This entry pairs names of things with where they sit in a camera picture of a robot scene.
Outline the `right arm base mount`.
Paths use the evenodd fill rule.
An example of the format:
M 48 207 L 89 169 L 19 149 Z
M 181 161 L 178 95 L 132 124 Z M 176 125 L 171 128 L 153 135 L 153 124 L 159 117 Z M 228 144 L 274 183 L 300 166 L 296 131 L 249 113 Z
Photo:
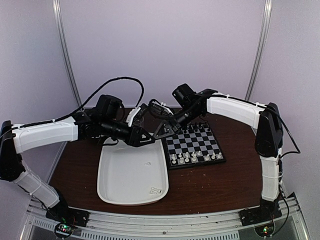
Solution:
M 280 218 L 282 212 L 280 209 L 271 211 L 267 207 L 245 208 L 239 212 L 242 226 L 256 225 L 264 222 L 271 222 L 276 218 Z

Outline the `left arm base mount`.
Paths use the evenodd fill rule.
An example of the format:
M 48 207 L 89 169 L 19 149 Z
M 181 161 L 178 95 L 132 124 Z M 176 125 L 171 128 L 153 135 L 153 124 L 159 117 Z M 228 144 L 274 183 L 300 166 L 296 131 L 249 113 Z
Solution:
M 49 208 L 45 217 L 69 226 L 86 227 L 90 213 L 75 208 Z

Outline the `white rectangular tray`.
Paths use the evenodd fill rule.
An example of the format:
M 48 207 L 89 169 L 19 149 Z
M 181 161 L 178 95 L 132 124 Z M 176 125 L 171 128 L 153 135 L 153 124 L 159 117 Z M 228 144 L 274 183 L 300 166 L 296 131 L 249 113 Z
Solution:
M 162 189 L 150 194 L 151 187 Z M 155 203 L 169 191 L 166 157 L 161 140 L 132 147 L 107 139 L 101 149 L 97 194 L 112 205 L 141 206 Z

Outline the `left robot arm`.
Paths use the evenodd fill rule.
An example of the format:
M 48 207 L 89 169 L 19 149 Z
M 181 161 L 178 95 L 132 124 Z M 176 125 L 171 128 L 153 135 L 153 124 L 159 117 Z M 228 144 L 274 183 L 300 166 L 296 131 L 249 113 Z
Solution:
M 93 108 L 76 111 L 62 120 L 44 123 L 13 125 L 3 122 L 0 131 L 0 178 L 13 182 L 43 204 L 61 222 L 72 218 L 72 211 L 56 189 L 45 183 L 22 162 L 22 153 L 28 150 L 62 142 L 75 142 L 93 138 L 111 138 L 128 146 L 141 147 L 153 144 L 155 138 L 144 128 L 133 125 L 136 115 L 146 109 L 135 108 L 128 122 L 116 119 L 122 100 L 111 95 L 101 95 Z

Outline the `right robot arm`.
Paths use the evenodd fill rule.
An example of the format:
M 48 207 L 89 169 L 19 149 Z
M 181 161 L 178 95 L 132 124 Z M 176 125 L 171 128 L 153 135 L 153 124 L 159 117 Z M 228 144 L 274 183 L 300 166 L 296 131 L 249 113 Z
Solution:
M 178 86 L 172 95 L 181 106 L 178 112 L 154 99 L 148 104 L 150 114 L 162 120 L 154 133 L 158 139 L 175 134 L 195 118 L 206 114 L 227 117 L 256 130 L 254 148 L 262 167 L 262 191 L 256 216 L 261 221 L 268 220 L 276 212 L 283 174 L 284 130 L 278 106 L 245 101 L 210 88 L 195 92 L 186 83 Z

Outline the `white chess queen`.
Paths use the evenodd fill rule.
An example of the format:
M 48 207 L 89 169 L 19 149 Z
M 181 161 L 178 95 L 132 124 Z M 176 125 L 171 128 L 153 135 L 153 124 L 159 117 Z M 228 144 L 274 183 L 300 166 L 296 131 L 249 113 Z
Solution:
M 193 155 L 191 160 L 192 160 L 192 162 L 196 162 L 197 161 L 197 156 Z

